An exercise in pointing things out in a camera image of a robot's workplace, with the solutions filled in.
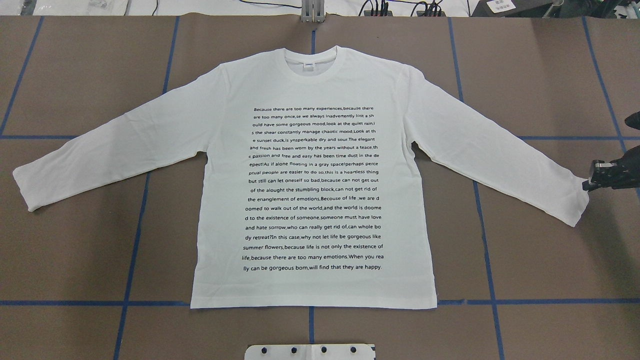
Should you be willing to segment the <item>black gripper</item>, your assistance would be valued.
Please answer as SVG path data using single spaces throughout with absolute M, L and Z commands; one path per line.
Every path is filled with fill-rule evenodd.
M 589 180 L 582 189 L 591 192 L 599 188 L 630 189 L 640 186 L 640 151 L 627 150 L 622 158 L 605 162 L 594 160 L 590 164 Z

